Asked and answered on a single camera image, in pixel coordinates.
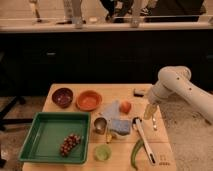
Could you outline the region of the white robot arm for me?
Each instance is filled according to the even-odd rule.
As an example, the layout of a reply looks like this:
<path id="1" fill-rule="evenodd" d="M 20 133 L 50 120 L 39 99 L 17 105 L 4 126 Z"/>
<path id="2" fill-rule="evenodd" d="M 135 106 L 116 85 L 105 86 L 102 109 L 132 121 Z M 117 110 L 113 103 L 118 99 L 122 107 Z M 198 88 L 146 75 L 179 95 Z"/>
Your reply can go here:
<path id="1" fill-rule="evenodd" d="M 166 66 L 159 70 L 158 81 L 148 90 L 150 104 L 160 104 L 176 93 L 213 124 L 213 95 L 190 82 L 191 71 L 186 66 Z"/>

